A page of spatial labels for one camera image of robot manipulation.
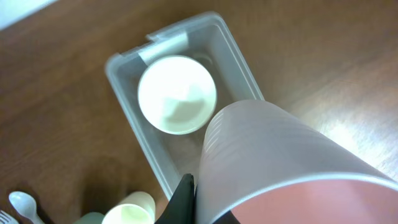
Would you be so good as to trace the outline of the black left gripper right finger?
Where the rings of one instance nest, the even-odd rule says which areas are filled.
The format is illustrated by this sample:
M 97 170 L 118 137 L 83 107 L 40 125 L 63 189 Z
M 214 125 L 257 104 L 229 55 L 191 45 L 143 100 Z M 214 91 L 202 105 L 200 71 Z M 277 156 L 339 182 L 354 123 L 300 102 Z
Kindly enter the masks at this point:
M 213 224 L 240 224 L 240 222 L 231 211 L 228 211 L 219 217 L 219 219 L 217 219 Z

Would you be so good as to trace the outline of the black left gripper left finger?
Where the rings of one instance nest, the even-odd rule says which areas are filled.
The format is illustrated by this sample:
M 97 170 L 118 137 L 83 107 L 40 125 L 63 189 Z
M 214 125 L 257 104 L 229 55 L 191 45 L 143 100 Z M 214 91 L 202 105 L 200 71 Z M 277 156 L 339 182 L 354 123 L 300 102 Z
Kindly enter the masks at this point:
M 195 189 L 194 177 L 184 174 L 172 198 L 155 224 L 193 223 Z

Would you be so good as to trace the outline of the cream plastic cup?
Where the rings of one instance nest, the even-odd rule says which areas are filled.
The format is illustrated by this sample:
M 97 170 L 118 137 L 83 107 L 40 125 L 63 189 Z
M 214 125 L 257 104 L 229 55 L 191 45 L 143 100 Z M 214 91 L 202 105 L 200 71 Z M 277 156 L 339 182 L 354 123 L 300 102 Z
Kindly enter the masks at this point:
M 134 192 L 113 207 L 102 224 L 154 224 L 155 201 L 146 192 Z

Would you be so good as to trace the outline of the pink plastic cup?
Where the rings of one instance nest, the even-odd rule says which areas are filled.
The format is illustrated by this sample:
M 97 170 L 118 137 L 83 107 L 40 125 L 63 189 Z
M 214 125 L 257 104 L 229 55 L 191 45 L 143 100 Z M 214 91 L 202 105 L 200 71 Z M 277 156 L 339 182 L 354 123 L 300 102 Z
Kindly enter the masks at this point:
M 210 121 L 197 223 L 396 223 L 397 183 L 272 103 L 243 100 Z

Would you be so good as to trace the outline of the green plastic cup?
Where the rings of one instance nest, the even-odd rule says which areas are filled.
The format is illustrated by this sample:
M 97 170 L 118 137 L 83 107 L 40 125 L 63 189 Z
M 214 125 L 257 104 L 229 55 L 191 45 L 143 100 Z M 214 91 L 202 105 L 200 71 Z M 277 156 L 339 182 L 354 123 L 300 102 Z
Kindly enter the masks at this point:
M 102 224 L 104 215 L 99 212 L 90 212 L 83 215 L 80 219 L 75 221 L 73 224 Z

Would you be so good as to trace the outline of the white plastic bowl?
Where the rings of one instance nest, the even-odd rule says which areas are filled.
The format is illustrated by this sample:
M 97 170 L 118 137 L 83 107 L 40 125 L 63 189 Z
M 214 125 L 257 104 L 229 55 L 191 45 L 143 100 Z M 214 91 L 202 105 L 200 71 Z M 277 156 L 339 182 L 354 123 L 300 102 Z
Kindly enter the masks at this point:
M 182 135 L 199 130 L 211 118 L 217 89 L 211 73 L 200 62 L 171 55 L 145 69 L 137 100 L 151 125 L 168 134 Z

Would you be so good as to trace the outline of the white plastic spoon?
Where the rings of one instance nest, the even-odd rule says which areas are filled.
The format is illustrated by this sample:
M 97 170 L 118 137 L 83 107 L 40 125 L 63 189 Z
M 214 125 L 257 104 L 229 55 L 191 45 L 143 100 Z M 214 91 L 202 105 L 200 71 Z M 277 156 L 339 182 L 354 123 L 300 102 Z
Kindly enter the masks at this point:
M 9 201 L 18 214 L 27 218 L 33 224 L 45 224 L 37 213 L 37 203 L 31 195 L 14 191 L 9 194 Z

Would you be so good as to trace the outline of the white plastic fork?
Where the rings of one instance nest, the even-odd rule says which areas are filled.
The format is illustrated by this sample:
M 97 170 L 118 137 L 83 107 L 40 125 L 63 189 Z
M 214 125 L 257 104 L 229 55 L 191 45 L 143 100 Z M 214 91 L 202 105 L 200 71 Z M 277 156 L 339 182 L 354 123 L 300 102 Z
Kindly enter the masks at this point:
M 19 224 L 19 222 L 3 210 L 0 211 L 1 224 Z

